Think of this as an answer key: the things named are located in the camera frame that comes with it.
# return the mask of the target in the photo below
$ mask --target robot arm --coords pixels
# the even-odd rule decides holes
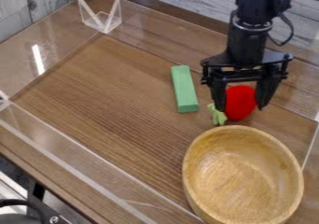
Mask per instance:
[[[284,17],[291,0],[235,0],[237,5],[229,20],[228,44],[225,51],[203,60],[201,84],[211,88],[216,109],[224,111],[225,87],[231,82],[256,81],[255,100],[259,109],[269,102],[281,79],[288,76],[287,67],[292,60],[288,53],[265,50],[272,29],[272,19]]]

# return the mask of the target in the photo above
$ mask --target green block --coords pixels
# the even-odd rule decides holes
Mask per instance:
[[[196,112],[199,110],[199,105],[189,66],[172,66],[171,72],[179,113]]]

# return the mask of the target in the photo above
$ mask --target wooden bowl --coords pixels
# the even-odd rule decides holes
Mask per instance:
[[[244,126],[213,128],[189,146],[183,162],[188,202],[207,223],[284,223],[300,203],[297,161],[267,133]]]

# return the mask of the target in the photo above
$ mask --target bowl rim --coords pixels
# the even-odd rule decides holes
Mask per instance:
[[[192,153],[192,150],[195,148],[195,146],[197,145],[197,141],[207,135],[212,134],[212,133],[217,133],[221,130],[233,130],[233,129],[241,129],[241,130],[247,130],[255,133],[261,134],[264,137],[269,138],[277,145],[279,147],[283,149],[283,151],[285,152],[285,154],[288,155],[288,158],[291,159],[292,162],[292,166],[293,169],[296,171],[296,178],[297,178],[297,192],[295,195],[295,199],[291,203],[291,206],[287,208],[287,211],[284,212],[284,214],[281,214],[280,216],[272,218],[268,221],[261,221],[257,222],[256,224],[279,224],[279,223],[284,223],[284,221],[291,217],[292,213],[295,212],[300,202],[301,202],[301,198],[303,198],[303,192],[304,192],[304,177],[303,177],[303,172],[301,172],[301,168],[299,165],[299,162],[293,156],[293,154],[291,153],[289,149],[285,147],[285,145],[268,133],[257,130],[256,128],[252,128],[249,126],[243,126],[243,125],[228,125],[228,126],[221,126],[221,127],[215,127],[213,129],[205,131],[204,133],[201,133],[196,139],[193,140],[191,146],[187,149],[185,155],[184,155],[184,159],[183,159],[183,165],[181,165],[181,176],[183,176],[183,187],[184,187],[184,192],[188,193],[187,198],[192,199],[192,202],[196,204],[196,206],[200,208],[200,210],[204,212],[204,214],[211,217],[212,219],[215,219],[216,221],[219,221],[220,223],[227,223],[227,224],[247,224],[244,222],[240,221],[232,221],[224,217],[221,217],[220,215],[217,215],[216,213],[212,213],[212,211],[209,209],[205,208],[205,205],[203,205],[201,202],[197,201],[196,198],[196,194],[193,192],[193,190],[191,189],[191,182],[189,179],[185,178],[184,172],[187,170],[187,163],[189,160],[189,156]]]

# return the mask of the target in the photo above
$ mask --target small green object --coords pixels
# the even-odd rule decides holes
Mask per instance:
[[[188,65],[175,65],[171,69],[179,113],[199,110],[195,84]]]
[[[209,112],[212,113],[213,116],[213,124],[215,125],[224,125],[225,121],[228,120],[224,112],[220,112],[219,110],[216,110],[216,107],[213,104],[207,105],[207,108],[209,110]]]

